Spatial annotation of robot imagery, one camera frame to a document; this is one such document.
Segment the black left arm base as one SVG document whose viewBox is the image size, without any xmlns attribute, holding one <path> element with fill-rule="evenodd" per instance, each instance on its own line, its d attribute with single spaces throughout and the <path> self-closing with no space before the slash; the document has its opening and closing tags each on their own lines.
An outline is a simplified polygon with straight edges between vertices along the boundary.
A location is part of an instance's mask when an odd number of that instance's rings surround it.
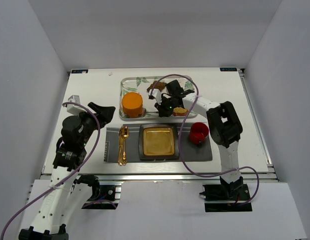
<svg viewBox="0 0 310 240">
<path fill-rule="evenodd" d="M 117 185 L 100 183 L 99 178 L 95 175 L 81 175 L 74 180 L 73 189 L 86 185 L 89 193 L 92 193 L 88 200 L 82 206 L 82 209 L 89 210 L 115 210 L 118 206 L 119 193 Z"/>
</svg>

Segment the round orange cake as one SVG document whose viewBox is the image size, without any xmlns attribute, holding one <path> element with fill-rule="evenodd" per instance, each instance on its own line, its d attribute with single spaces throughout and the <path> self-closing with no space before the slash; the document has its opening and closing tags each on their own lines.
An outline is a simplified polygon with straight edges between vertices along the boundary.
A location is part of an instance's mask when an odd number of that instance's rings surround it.
<svg viewBox="0 0 310 240">
<path fill-rule="evenodd" d="M 130 118 L 137 118 L 143 112 L 142 96 L 136 92 L 129 92 L 122 98 L 122 109 Z"/>
</svg>

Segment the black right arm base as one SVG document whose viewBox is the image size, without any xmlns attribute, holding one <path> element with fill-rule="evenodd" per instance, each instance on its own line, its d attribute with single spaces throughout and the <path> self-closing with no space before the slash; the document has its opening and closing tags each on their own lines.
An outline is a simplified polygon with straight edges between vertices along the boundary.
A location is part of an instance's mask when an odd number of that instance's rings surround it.
<svg viewBox="0 0 310 240">
<path fill-rule="evenodd" d="M 220 184 L 206 184 L 203 185 L 203 191 L 199 196 L 204 200 L 206 213 L 252 212 L 250 202 L 243 204 L 250 199 L 247 184 L 231 195 L 228 195 L 226 189 Z"/>
</svg>

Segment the silver cake server wooden handle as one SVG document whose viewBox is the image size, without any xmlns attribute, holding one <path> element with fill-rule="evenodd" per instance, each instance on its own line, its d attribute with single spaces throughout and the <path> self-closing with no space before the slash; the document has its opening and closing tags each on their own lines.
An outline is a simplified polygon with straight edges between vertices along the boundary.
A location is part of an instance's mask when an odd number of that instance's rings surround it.
<svg viewBox="0 0 310 240">
<path fill-rule="evenodd" d="M 149 111 L 146 108 L 143 108 L 142 117 L 143 118 L 156 118 L 159 116 L 158 111 Z"/>
</svg>

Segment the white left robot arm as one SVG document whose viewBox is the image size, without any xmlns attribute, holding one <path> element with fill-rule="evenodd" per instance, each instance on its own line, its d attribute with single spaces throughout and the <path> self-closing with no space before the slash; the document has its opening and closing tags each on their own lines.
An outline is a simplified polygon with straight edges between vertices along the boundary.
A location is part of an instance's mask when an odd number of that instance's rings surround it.
<svg viewBox="0 0 310 240">
<path fill-rule="evenodd" d="M 42 205 L 29 228 L 20 231 L 20 240 L 67 240 L 70 218 L 86 201 L 95 201 L 100 195 L 96 176 L 78 174 L 92 155 L 85 149 L 92 133 L 100 134 L 111 122 L 115 107 L 93 102 L 88 107 L 74 102 L 66 102 L 64 106 L 71 115 L 62 122 L 49 188 L 41 196 Z"/>
</svg>

